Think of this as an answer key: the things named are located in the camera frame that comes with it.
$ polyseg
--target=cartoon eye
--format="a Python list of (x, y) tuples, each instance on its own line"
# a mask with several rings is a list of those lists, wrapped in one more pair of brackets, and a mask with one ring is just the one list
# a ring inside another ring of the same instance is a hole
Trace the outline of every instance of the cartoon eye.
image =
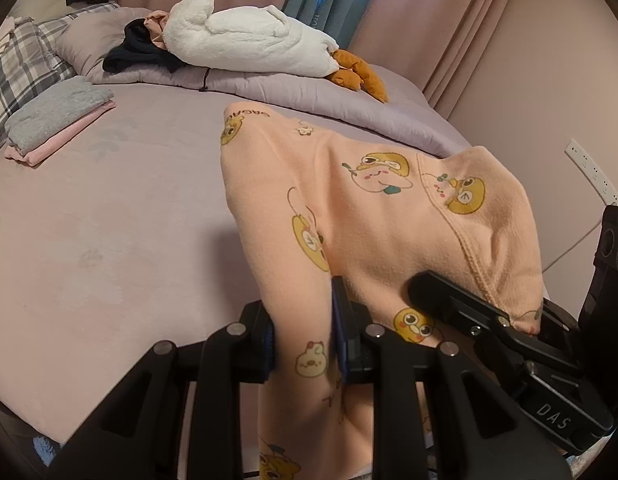
[(473, 200), (473, 193), (466, 189), (463, 189), (458, 195), (458, 202), (460, 202), (461, 204), (466, 205), (471, 202), (471, 200)]
[(308, 231), (302, 231), (302, 238), (304, 239), (304, 243), (307, 244), (307, 247), (310, 248), (311, 251), (317, 251), (318, 245), (311, 236), (311, 233)]
[(400, 170), (401, 168), (401, 165), (399, 162), (394, 162), (392, 160), (385, 160), (384, 163), (390, 168), (393, 168), (394, 170)]
[(418, 322), (418, 316), (416, 316), (415, 314), (407, 314), (404, 317), (404, 323), (406, 323), (407, 325), (415, 325)]

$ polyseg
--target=white power strip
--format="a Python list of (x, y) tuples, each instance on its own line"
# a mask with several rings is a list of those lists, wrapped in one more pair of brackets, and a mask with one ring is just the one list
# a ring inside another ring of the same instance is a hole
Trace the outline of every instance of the white power strip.
[(564, 152), (569, 155), (569, 158), (580, 168), (580, 171), (596, 189), (598, 195), (604, 200), (605, 204), (618, 205), (618, 192), (615, 190), (614, 185), (609, 182), (604, 171), (600, 169), (600, 166), (596, 164), (582, 146), (571, 139), (571, 142)]

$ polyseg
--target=gray folded cloth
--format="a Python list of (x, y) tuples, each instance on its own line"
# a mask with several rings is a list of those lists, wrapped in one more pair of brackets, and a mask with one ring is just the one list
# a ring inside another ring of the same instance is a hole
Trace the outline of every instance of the gray folded cloth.
[(9, 143), (24, 156), (112, 97), (111, 90), (97, 88), (82, 76), (59, 82), (7, 120)]

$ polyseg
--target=cable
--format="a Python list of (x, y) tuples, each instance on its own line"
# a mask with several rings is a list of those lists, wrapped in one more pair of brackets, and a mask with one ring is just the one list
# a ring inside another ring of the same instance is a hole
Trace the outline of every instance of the cable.
[(567, 254), (569, 254), (573, 249), (575, 249), (578, 245), (580, 245), (582, 243), (582, 241), (589, 236), (593, 231), (595, 231), (598, 226), (602, 224), (602, 217), (600, 217), (600, 219), (596, 222), (596, 225), (594, 225), (591, 229), (589, 229), (589, 231), (586, 232), (586, 234), (580, 238), (580, 240), (578, 240), (577, 242), (575, 242), (569, 249), (567, 249), (566, 251), (564, 251), (560, 256), (558, 256), (555, 260), (553, 260), (549, 265), (547, 265), (543, 270), (542, 273), (544, 274), (547, 270), (551, 269), (551, 267), (553, 267), (557, 262), (559, 262), (561, 259), (564, 258), (564, 256), (566, 256)]

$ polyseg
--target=white bear cartoon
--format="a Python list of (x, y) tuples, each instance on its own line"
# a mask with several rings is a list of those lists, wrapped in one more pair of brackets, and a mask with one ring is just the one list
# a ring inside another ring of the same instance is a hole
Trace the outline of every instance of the white bear cartoon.
[(317, 377), (327, 369), (327, 357), (324, 355), (322, 341), (309, 341), (304, 354), (298, 355), (295, 371), (302, 377)]

